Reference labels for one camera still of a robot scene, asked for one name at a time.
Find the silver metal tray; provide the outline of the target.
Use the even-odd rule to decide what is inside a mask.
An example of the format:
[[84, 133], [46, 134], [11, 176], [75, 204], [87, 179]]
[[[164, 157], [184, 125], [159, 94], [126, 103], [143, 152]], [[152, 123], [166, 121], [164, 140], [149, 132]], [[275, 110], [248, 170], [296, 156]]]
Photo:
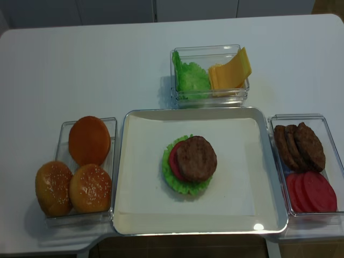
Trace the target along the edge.
[[[185, 135], [217, 155], [205, 191], [177, 193], [162, 176], [163, 152]], [[127, 234], [283, 231], [288, 213], [263, 113], [254, 107], [135, 110], [124, 120], [113, 225]]]

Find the clear bun container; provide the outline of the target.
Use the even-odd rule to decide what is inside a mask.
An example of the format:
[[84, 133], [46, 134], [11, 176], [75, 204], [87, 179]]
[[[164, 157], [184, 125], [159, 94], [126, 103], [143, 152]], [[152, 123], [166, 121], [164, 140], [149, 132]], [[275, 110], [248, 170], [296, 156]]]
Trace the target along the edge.
[[[105, 126], [110, 135], [110, 150], [102, 163], [102, 169], [107, 172], [110, 179], [114, 178], [114, 165], [116, 164], [116, 141], [118, 136], [117, 130], [117, 120], [115, 117], [102, 118]], [[61, 126], [60, 136], [58, 140], [58, 146], [56, 150], [55, 159], [61, 161], [68, 166], [71, 172], [74, 174], [79, 165], [73, 160], [69, 153], [68, 138], [72, 126], [75, 121], [64, 122]], [[91, 212], [91, 213], [79, 213], [75, 209], [72, 209], [68, 215], [59, 217], [46, 217], [45, 221], [48, 227], [63, 227], [63, 226], [82, 226], [82, 225], [92, 225], [92, 224], [102, 224], [108, 223], [113, 218], [113, 194], [110, 195], [110, 207], [101, 212]]]

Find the middle red tomato slice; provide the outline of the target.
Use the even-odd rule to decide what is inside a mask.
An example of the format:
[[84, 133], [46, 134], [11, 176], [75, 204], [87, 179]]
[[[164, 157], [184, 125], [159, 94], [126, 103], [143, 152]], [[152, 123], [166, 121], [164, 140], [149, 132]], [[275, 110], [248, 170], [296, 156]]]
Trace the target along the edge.
[[310, 200], [306, 194], [305, 187], [304, 187], [304, 178], [305, 174], [297, 174], [296, 180], [295, 180], [295, 195], [297, 199], [297, 203], [299, 208], [303, 212], [313, 212], [313, 207], [310, 203]]

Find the right brown patty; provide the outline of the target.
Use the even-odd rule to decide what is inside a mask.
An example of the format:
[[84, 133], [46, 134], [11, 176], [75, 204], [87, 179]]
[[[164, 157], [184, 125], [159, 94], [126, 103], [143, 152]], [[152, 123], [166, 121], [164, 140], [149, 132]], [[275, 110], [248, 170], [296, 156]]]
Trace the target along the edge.
[[305, 162], [316, 172], [322, 172], [326, 165], [323, 145], [314, 131], [301, 122], [295, 132], [294, 139]]

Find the yellow cheese slice stack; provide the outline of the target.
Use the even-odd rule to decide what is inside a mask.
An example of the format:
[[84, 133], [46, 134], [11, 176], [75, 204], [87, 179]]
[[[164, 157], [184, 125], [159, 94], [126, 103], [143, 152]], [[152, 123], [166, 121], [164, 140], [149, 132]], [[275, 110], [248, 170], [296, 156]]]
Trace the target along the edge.
[[208, 69], [211, 89], [218, 91], [242, 88], [251, 72], [240, 64], [215, 64]]

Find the right sesame bun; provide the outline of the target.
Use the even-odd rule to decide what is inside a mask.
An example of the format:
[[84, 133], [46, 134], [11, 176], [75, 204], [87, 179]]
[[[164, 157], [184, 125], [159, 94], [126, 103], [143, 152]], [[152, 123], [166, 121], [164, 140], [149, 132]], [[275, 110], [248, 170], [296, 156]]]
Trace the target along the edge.
[[104, 212], [110, 208], [112, 181], [96, 164], [78, 168], [69, 185], [69, 197], [78, 213]]

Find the red tomato slice on tray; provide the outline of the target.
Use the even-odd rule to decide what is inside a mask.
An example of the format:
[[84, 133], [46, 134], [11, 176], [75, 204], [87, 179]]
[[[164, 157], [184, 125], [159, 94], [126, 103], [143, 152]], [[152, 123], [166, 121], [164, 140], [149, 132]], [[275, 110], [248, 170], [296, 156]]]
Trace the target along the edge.
[[168, 162], [174, 176], [180, 181], [187, 182], [188, 180], [185, 177], [183, 177], [183, 175], [180, 172], [179, 164], [177, 161], [177, 150], [182, 143], [183, 141], [180, 141], [172, 148]]

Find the left brown patty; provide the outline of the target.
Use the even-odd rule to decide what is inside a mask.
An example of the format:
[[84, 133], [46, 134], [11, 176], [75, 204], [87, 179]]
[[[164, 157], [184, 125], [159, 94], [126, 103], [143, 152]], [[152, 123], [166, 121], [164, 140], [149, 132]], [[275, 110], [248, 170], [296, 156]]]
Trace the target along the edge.
[[288, 146], [286, 143], [286, 138], [284, 134], [285, 126], [277, 125], [274, 128], [274, 139], [275, 144], [278, 149], [278, 153], [283, 160], [284, 164], [292, 171], [298, 171], [299, 165], [294, 161], [293, 157], [291, 156]]

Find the clear patty tomato container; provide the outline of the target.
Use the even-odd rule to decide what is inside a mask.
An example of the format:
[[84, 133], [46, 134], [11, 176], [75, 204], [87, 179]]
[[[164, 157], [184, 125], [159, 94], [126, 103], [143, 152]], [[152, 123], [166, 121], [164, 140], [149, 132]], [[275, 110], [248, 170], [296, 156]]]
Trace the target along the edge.
[[[336, 212], [317, 212], [313, 208], [313, 212], [296, 213], [290, 203], [286, 178], [290, 174], [305, 174], [308, 171], [314, 171], [309, 165], [307, 171], [292, 171], [281, 159], [274, 139], [274, 128], [277, 125], [296, 125], [304, 122], [310, 127], [322, 143], [326, 156], [325, 169], [320, 172], [333, 188], [337, 198]], [[343, 165], [338, 155], [335, 143], [329, 130], [327, 121], [320, 114], [277, 114], [268, 119], [268, 131], [270, 135], [271, 147], [274, 153], [276, 168], [281, 182], [282, 193], [284, 197], [285, 207], [289, 215], [288, 226], [294, 230], [311, 230], [320, 229], [325, 234], [329, 226], [335, 232], [343, 231]]]

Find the sesame bun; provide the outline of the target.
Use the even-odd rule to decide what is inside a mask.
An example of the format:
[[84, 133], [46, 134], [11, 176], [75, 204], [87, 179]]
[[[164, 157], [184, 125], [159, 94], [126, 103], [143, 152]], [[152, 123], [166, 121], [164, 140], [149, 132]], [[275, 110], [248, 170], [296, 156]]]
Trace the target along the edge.
[[104, 212], [110, 208], [112, 181], [96, 164], [78, 168], [69, 185], [69, 197], [78, 213]]
[[61, 217], [70, 213], [72, 204], [69, 185], [72, 176], [69, 168], [61, 161], [50, 161], [38, 169], [35, 194], [46, 216]]

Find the left red tomato slice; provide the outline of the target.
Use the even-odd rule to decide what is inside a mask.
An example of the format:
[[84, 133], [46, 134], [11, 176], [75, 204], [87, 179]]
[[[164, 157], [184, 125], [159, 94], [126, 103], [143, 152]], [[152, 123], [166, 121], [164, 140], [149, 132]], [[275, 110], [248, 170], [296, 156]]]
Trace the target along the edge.
[[295, 181], [296, 181], [296, 179], [297, 179], [297, 174], [295, 174], [295, 173], [290, 174], [286, 178], [286, 184], [288, 187], [288, 194], [289, 194], [292, 209], [296, 213], [301, 213], [301, 212], [304, 212], [304, 210], [303, 210], [302, 206], [300, 205], [299, 200], [296, 196], [296, 192], [295, 192]]

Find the green lettuce leaf on tray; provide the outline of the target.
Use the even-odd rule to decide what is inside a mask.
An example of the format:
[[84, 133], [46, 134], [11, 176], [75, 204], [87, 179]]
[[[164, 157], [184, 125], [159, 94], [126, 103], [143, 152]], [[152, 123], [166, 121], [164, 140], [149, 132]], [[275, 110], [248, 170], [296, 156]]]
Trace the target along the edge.
[[174, 172], [169, 163], [171, 153], [175, 153], [183, 141], [192, 137], [194, 137], [193, 134], [189, 136], [184, 135], [170, 143], [163, 152], [161, 168], [164, 181], [175, 192], [183, 195], [197, 196], [207, 189], [212, 180], [212, 176], [203, 182], [187, 181], [180, 172]]

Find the clear lettuce cheese container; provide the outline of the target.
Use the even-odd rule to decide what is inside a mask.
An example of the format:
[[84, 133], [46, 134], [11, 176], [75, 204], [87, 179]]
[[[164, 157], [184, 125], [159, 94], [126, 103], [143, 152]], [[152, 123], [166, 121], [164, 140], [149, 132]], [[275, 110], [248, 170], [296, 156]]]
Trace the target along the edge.
[[[170, 52], [170, 59], [174, 51], [178, 51], [181, 61], [185, 63], [195, 62], [208, 74], [208, 69], [216, 64], [228, 63], [241, 50], [240, 45], [220, 45], [202, 47], [175, 48]], [[246, 79], [242, 88], [231, 90], [210, 89], [206, 91], [207, 98], [194, 100], [179, 100], [176, 90], [177, 79], [175, 77], [174, 64], [170, 62], [171, 74], [171, 98], [178, 108], [205, 108], [211, 106], [240, 106], [248, 97], [249, 81]]]

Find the left sesame bun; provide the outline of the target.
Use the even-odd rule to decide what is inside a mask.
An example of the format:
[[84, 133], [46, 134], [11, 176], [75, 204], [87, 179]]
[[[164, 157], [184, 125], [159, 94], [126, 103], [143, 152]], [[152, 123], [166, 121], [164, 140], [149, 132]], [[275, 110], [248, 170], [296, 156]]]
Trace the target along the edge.
[[69, 185], [72, 176], [69, 168], [61, 161], [50, 161], [38, 169], [35, 194], [46, 216], [61, 217], [70, 213], [72, 204]]

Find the brown patty on tray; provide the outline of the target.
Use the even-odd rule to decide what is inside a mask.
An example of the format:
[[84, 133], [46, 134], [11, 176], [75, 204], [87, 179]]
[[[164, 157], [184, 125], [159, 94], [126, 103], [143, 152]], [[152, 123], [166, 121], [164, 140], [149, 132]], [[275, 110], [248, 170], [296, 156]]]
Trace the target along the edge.
[[176, 160], [182, 176], [193, 183], [205, 182], [217, 168], [214, 149], [201, 136], [184, 140], [176, 151]]

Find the middle brown patty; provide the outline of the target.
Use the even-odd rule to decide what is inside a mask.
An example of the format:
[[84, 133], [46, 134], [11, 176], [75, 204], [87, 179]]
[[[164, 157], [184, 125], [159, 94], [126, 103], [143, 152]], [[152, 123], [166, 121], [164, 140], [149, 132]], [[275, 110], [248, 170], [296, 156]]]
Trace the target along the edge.
[[285, 127], [284, 134], [285, 134], [286, 144], [293, 160], [299, 166], [299, 171], [307, 171], [309, 167], [307, 163], [305, 162], [304, 158], [302, 157], [302, 155], [300, 154], [298, 147], [296, 145], [295, 139], [294, 139], [294, 133], [296, 131], [296, 128], [297, 128], [296, 125], [288, 125]]

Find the plain smooth bun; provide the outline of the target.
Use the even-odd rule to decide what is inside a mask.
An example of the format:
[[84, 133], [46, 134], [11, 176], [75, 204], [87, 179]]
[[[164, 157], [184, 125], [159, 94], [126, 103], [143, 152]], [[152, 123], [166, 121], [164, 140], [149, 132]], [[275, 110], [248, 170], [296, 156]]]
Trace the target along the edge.
[[71, 128], [68, 138], [69, 153], [79, 165], [102, 165], [111, 147], [105, 123], [97, 117], [80, 118]]

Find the right red tomato slice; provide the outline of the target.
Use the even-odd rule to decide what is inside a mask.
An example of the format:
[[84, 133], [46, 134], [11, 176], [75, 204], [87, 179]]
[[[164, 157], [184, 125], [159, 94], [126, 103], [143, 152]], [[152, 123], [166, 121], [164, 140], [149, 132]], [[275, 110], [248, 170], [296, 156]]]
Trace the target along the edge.
[[317, 212], [336, 212], [336, 194], [322, 174], [308, 171], [303, 178], [306, 195]]

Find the green lettuce in container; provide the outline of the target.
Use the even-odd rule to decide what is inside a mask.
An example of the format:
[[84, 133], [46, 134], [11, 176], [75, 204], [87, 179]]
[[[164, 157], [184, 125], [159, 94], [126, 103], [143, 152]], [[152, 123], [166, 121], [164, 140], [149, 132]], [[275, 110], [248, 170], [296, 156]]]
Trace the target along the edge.
[[211, 89], [211, 85], [205, 69], [195, 62], [182, 62], [178, 51], [173, 52], [171, 59], [177, 79], [176, 90], [179, 100], [207, 98], [205, 92]]

